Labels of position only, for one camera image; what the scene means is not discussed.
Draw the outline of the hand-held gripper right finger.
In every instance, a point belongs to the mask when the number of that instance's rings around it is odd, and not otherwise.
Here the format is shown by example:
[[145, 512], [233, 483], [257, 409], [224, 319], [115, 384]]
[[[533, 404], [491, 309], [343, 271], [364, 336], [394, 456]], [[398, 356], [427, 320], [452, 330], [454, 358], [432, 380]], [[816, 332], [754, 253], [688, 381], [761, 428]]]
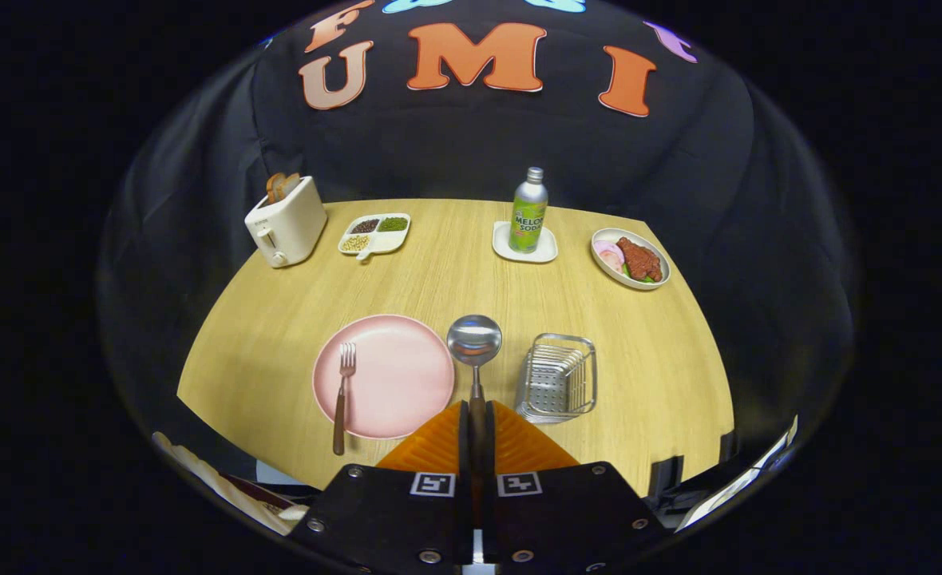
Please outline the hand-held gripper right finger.
[[493, 476], [483, 560], [499, 572], [624, 572], [671, 538], [610, 462], [578, 465], [512, 409], [487, 405]]

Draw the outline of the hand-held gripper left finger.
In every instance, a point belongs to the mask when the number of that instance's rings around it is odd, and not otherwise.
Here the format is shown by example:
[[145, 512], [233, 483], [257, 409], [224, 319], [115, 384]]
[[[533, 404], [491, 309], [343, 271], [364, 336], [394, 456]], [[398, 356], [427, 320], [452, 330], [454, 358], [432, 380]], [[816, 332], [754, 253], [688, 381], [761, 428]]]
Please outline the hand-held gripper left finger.
[[456, 472], [340, 467], [288, 541], [346, 572], [460, 572], [472, 561], [468, 411], [443, 411]]

